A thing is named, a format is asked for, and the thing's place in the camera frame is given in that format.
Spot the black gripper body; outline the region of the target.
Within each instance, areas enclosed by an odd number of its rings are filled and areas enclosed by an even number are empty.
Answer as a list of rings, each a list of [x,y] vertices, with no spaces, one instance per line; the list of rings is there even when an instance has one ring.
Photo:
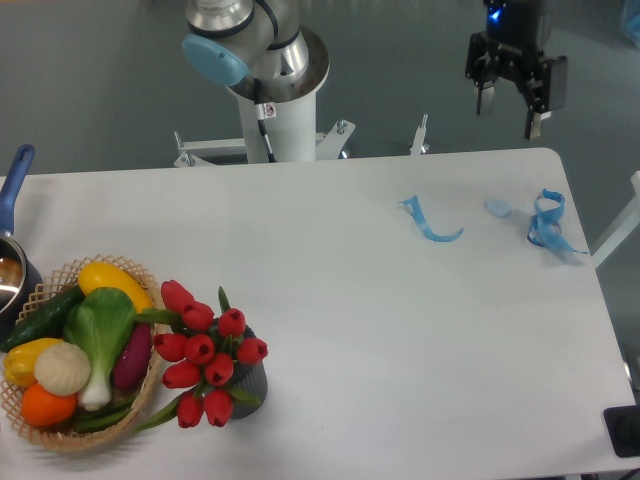
[[[528,80],[551,32],[550,1],[483,1],[485,29],[469,39],[465,76],[477,86],[513,65]]]

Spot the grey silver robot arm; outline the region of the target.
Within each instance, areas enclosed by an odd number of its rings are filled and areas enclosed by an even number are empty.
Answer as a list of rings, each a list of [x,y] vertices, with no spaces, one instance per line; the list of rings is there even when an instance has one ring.
[[[568,60],[543,51],[552,1],[487,1],[485,28],[469,40],[465,76],[483,103],[494,84],[514,84],[527,106],[525,138],[564,106]],[[189,1],[187,62],[208,80],[251,105],[298,100],[320,87],[329,71],[322,40],[302,26],[296,1]]]

